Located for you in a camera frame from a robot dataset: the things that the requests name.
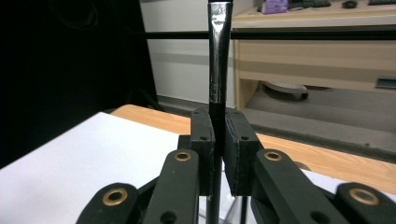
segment floor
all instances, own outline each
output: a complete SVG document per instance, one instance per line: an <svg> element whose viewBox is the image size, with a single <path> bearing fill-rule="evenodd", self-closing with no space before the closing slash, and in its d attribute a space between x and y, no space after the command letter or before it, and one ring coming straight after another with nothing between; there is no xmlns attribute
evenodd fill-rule
<svg viewBox="0 0 396 224"><path fill-rule="evenodd" d="M243 109L258 133L396 163L396 95L307 87L309 96L257 89ZM183 116L194 102L159 98L166 111Z"/></svg>

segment cabinet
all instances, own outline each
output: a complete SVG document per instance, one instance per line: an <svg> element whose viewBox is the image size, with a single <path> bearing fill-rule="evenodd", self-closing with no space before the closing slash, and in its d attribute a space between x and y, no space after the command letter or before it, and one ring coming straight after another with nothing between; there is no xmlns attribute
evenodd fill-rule
<svg viewBox="0 0 396 224"><path fill-rule="evenodd" d="M348 10L341 4L334 1L330 7L273 15L252 8L233 18L233 29L396 27L396 5L368 6L361 1ZM379 77L396 78L395 36L388 40L235 40L234 59L238 109L246 106L260 80L396 93L375 86Z"/></svg>

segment dark background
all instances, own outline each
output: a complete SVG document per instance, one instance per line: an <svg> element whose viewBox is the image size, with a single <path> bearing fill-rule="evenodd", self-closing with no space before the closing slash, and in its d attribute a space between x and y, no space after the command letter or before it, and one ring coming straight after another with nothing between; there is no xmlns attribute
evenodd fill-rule
<svg viewBox="0 0 396 224"><path fill-rule="evenodd" d="M19 0L1 10L0 168L99 111L156 102L147 42L125 34L144 31L138 1Z"/></svg>

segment metal ferrule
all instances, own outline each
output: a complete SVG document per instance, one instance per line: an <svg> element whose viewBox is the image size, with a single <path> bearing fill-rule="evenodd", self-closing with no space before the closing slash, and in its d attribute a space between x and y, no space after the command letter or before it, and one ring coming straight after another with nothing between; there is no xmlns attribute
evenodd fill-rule
<svg viewBox="0 0 396 224"><path fill-rule="evenodd" d="M225 103L233 3L209 3L209 103Z"/></svg>

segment white wall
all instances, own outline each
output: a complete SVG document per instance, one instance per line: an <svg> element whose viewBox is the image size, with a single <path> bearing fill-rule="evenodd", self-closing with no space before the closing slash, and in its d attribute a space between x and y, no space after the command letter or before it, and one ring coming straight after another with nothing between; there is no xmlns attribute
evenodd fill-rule
<svg viewBox="0 0 396 224"><path fill-rule="evenodd" d="M146 32L207 31L207 1L140 0ZM233 14L254 6L235 0ZM148 49L158 95L199 103L209 98L208 40L149 40ZM235 106L233 45L228 61L227 106Z"/></svg>

